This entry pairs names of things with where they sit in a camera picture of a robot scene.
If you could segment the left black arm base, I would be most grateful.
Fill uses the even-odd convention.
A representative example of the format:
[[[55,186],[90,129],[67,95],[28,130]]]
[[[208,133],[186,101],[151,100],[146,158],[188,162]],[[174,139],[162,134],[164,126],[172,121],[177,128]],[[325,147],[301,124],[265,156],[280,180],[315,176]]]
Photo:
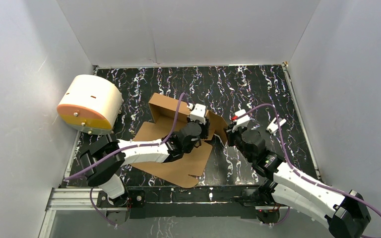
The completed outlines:
[[[129,190],[117,198],[110,198],[107,193],[99,191],[97,201],[93,206],[109,226],[117,229],[130,218],[132,210],[143,208],[144,204],[145,192],[143,190]]]

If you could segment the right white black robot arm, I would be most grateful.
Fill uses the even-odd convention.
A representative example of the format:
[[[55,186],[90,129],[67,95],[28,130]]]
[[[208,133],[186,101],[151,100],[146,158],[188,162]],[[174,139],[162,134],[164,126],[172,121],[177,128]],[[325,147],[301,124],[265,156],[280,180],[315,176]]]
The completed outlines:
[[[265,205],[288,205],[324,225],[335,238],[359,238],[371,221],[361,194],[331,191],[318,180],[309,183],[307,174],[296,172],[285,158],[267,149],[259,131],[236,127],[224,128],[228,146],[236,147],[254,171],[266,179],[259,187]]]

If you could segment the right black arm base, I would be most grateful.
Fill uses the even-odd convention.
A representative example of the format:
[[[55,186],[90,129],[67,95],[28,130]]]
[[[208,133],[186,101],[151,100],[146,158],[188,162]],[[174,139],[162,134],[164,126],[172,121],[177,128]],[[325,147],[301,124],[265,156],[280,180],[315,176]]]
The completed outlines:
[[[255,207],[256,217],[262,225],[277,226],[288,218],[291,208],[287,206],[284,216],[281,217],[280,208],[285,206],[272,197],[276,187],[277,183],[268,180],[256,189],[244,189],[234,200],[243,206]]]

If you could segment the brown cardboard box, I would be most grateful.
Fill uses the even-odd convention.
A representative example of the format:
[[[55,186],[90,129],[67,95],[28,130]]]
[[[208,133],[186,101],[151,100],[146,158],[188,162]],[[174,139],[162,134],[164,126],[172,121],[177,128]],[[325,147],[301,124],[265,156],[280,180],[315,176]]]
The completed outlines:
[[[197,177],[203,174],[212,151],[208,141],[218,136],[223,144],[227,143],[225,119],[207,110],[205,124],[191,123],[191,110],[186,102],[159,93],[151,96],[148,105],[154,122],[144,122],[133,140],[153,143],[172,132],[164,143],[167,158],[163,162],[146,162],[138,158],[132,166],[180,187],[197,185]]]

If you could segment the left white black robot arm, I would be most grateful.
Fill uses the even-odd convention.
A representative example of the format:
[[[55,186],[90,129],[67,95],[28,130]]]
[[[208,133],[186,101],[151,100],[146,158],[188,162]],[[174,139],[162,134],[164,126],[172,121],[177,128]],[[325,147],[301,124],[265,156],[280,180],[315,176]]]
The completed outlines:
[[[106,135],[101,142],[93,143],[80,160],[89,187],[101,188],[116,206],[128,201],[128,191],[122,179],[116,175],[122,166],[142,163],[170,163],[189,154],[202,145],[208,137],[209,121],[188,119],[188,123],[171,135],[153,141],[124,141]]]

